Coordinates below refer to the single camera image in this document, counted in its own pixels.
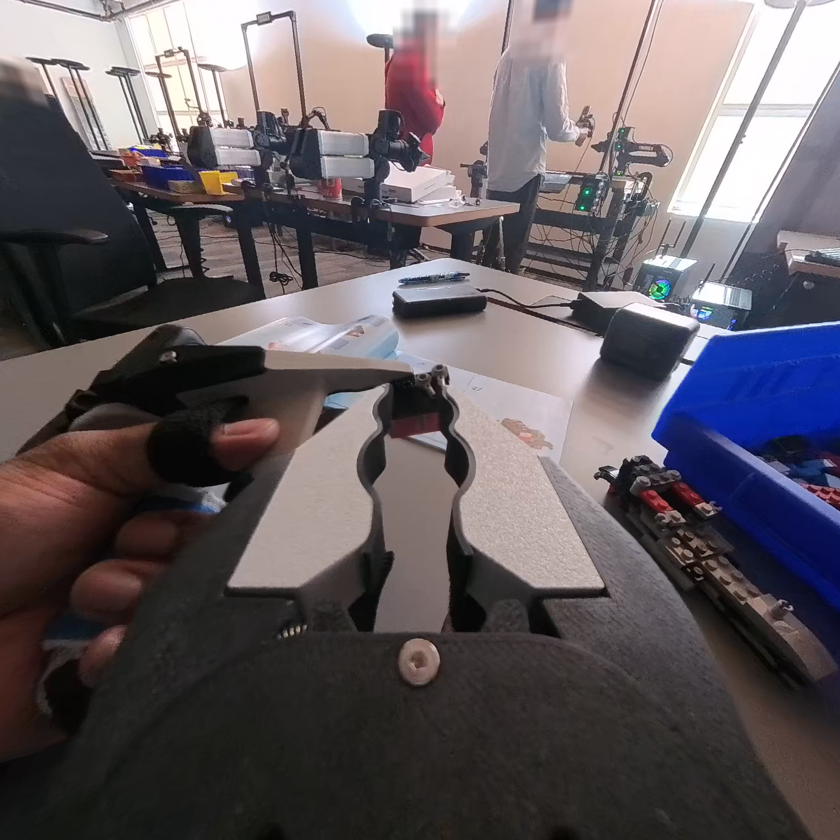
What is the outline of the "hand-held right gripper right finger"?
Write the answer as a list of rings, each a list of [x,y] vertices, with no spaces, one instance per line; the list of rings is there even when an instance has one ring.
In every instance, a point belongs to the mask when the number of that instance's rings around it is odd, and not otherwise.
[[[606,585],[536,453],[467,396],[444,388],[444,466],[457,490],[447,540],[450,618],[526,614],[598,598]]]

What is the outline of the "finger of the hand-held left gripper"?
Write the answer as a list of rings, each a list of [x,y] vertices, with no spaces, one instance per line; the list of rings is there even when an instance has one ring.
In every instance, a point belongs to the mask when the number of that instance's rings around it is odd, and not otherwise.
[[[266,372],[183,395],[248,398],[238,420],[217,427],[213,455],[365,455],[389,434],[392,385],[414,376],[403,363],[265,350]]]

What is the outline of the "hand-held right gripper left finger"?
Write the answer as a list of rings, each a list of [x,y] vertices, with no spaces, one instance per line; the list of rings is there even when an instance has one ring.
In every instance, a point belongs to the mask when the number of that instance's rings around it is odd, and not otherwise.
[[[321,602],[374,613],[393,557],[385,547],[374,483],[385,467],[382,410],[390,387],[375,387],[302,444],[268,501],[226,590],[278,596],[303,612]]]

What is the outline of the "black and red brick assembly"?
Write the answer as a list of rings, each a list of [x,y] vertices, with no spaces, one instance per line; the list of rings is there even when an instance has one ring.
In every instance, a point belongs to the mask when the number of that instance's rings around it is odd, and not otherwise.
[[[448,393],[430,399],[415,387],[414,376],[392,385],[392,407],[388,434],[403,439],[443,433],[447,435],[455,418],[455,409]]]

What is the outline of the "grey desk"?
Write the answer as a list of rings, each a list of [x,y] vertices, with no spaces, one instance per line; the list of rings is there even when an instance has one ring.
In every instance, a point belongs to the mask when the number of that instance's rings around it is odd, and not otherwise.
[[[392,292],[409,269],[386,271],[287,297],[275,297],[185,320],[209,342],[224,341],[276,320],[305,316],[348,322],[392,315]],[[562,467],[594,499],[598,466],[664,450],[651,433],[687,366],[664,383],[604,366],[601,342],[588,333],[490,304],[480,314],[397,326],[404,352],[571,401]],[[110,366],[142,332],[2,360],[2,459],[56,415],[75,390]],[[814,838],[838,838],[837,684],[789,689],[751,653],[705,600],[685,604],[716,656],[753,746]]]

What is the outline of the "person's left hand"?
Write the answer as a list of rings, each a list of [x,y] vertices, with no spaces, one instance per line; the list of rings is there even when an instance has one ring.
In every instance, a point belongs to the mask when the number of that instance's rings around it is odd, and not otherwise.
[[[134,512],[162,480],[152,425],[63,434],[1,468],[1,760],[65,738],[36,702],[42,637],[66,609],[104,625],[80,658],[81,683],[110,669],[142,598],[208,514]]]

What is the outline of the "open brick instruction booklet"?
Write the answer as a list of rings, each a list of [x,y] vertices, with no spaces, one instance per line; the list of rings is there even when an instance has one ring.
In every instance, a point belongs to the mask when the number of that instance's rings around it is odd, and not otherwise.
[[[409,364],[416,374],[433,369],[435,362],[403,352],[399,341],[394,322],[372,314],[343,324],[326,324],[304,317],[281,318],[221,345],[399,361]],[[465,394],[538,455],[556,463],[560,461],[571,401],[454,366],[448,372],[455,391]]]

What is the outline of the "black power bank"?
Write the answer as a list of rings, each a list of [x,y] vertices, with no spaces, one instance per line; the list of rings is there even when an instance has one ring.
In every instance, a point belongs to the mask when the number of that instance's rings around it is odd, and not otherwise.
[[[400,320],[437,319],[483,312],[487,295],[464,282],[408,286],[393,291],[392,309]]]

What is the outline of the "grey black toy brick spaceship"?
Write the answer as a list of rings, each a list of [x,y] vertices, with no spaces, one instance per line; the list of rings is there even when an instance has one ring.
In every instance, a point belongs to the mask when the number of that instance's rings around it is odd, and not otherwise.
[[[683,592],[703,594],[751,650],[777,675],[814,685],[838,675],[823,642],[793,605],[744,573],[736,548],[719,527],[721,507],[698,494],[674,469],[650,457],[604,465],[593,476],[607,484],[605,507]]]

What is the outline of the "black office chair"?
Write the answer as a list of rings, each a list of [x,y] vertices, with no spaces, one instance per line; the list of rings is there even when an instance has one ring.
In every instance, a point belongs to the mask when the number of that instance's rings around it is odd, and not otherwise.
[[[2,286],[51,348],[265,299],[229,276],[159,281],[136,217],[41,91],[2,85]]]

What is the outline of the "black cube-shaped device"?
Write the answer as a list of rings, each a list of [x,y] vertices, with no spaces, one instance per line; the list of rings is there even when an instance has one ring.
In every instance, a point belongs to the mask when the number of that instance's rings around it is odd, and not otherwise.
[[[698,321],[633,303],[618,309],[603,338],[600,358],[654,382],[668,379],[700,330]]]

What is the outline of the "stack of white boxes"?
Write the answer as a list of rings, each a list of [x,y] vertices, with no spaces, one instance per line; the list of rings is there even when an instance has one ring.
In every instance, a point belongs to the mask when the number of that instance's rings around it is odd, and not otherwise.
[[[388,203],[425,205],[451,201],[460,195],[460,190],[455,176],[447,170],[424,165],[408,172],[392,163],[380,194],[381,200]]]

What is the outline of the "long wooden table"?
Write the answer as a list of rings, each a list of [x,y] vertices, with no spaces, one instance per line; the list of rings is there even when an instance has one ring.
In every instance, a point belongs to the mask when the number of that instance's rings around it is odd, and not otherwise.
[[[222,195],[184,193],[159,190],[142,182],[109,180],[134,205],[143,235],[152,247],[157,270],[164,270],[165,263],[148,211],[176,218],[187,265],[195,277],[206,274],[200,216],[210,214],[212,207],[217,214],[230,216],[237,233],[245,276],[249,285],[256,289],[258,300],[265,299],[266,293],[250,224],[257,218],[295,231],[301,286],[309,290],[319,284],[312,241],[314,235],[386,251],[391,268],[401,268],[408,254],[420,246],[422,232],[435,228],[450,235],[450,257],[469,263],[476,234],[492,228],[497,221],[514,214],[519,208],[517,203],[501,203],[486,198],[429,206],[384,202],[366,204],[360,196],[339,199],[311,190],[288,193],[278,188],[258,188],[250,182],[242,184],[238,181],[223,185]]]

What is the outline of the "flat black power adapter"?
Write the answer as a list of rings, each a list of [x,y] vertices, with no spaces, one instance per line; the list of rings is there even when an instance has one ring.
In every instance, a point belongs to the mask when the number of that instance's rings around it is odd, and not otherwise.
[[[658,307],[655,301],[635,291],[582,291],[571,302],[570,319],[587,331],[603,335],[618,311],[636,303]]]

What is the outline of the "large blue plastic bin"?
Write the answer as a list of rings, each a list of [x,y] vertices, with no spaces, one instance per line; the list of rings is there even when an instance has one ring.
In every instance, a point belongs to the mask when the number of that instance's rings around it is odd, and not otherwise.
[[[839,435],[838,322],[710,339],[652,438],[667,467],[838,612],[838,511],[754,454],[792,434]]]

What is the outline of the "computer tower with lit fan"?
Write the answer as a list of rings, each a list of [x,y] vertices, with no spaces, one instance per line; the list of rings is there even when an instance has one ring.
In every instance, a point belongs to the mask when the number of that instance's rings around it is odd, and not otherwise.
[[[632,291],[652,301],[667,301],[679,282],[693,270],[696,264],[696,259],[674,255],[657,255],[645,259],[640,264],[633,280]]]
[[[751,289],[705,282],[691,295],[688,315],[711,327],[741,329],[753,308]]]

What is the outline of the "pile of loose toy bricks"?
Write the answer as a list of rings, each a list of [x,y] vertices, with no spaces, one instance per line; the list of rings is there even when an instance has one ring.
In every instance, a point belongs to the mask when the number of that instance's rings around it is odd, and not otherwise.
[[[762,462],[839,511],[839,435],[774,437],[754,450]]]

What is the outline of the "row of black floor lamps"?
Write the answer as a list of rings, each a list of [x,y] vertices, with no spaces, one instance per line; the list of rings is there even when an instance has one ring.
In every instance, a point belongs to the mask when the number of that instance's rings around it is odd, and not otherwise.
[[[157,56],[154,70],[141,70],[129,66],[112,66],[106,69],[106,75],[117,80],[119,84],[133,126],[135,140],[126,143],[123,148],[138,146],[170,154],[174,151],[185,153],[186,143],[193,127],[220,130],[233,126],[226,119],[223,98],[218,97],[219,111],[218,117],[215,119],[212,111],[203,110],[199,101],[199,90],[197,89],[194,90],[192,98],[184,96],[184,109],[175,109],[175,102],[170,90],[170,80],[174,75],[165,72],[163,69],[163,59],[174,58],[175,56],[181,56],[185,60],[186,68],[193,74],[195,67],[191,55],[183,49],[169,49]],[[70,111],[69,120],[78,122],[79,132],[92,153],[116,154],[120,146],[111,141],[102,116],[91,95],[89,85],[83,77],[90,71],[90,67],[73,59],[29,56],[27,60],[35,65],[42,80],[47,82],[51,99],[60,108],[62,108],[60,94],[56,92],[49,70],[50,68],[60,68],[65,72],[65,76],[61,79],[66,89],[65,97]],[[145,118],[145,113],[140,104],[139,79],[141,78],[156,80],[161,90],[164,111],[156,111],[154,121]],[[193,127],[181,125],[178,122],[179,118],[187,117],[194,119]]]

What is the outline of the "black robot workstation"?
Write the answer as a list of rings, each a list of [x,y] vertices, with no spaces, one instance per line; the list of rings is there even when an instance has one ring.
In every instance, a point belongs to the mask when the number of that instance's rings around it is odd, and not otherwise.
[[[634,132],[623,126],[595,144],[596,153],[608,153],[604,171],[546,172],[526,270],[585,291],[623,288],[658,217],[654,170],[674,158],[668,145],[637,141]]]

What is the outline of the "bright window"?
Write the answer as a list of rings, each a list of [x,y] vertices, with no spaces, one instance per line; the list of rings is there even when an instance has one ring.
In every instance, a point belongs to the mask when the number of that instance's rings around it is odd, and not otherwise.
[[[753,115],[738,151],[713,198],[707,216],[746,223],[753,219],[765,194],[785,167],[827,78],[784,77],[772,82]],[[718,178],[747,113],[753,85],[733,82],[713,109],[668,211],[677,216],[699,214]]]

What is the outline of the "dark partition panel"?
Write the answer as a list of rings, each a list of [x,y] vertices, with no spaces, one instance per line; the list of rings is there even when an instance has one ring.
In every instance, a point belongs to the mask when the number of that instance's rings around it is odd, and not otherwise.
[[[791,281],[776,244],[785,229],[838,236],[839,79],[835,79],[754,226],[729,281],[752,292],[747,324],[763,326]]]

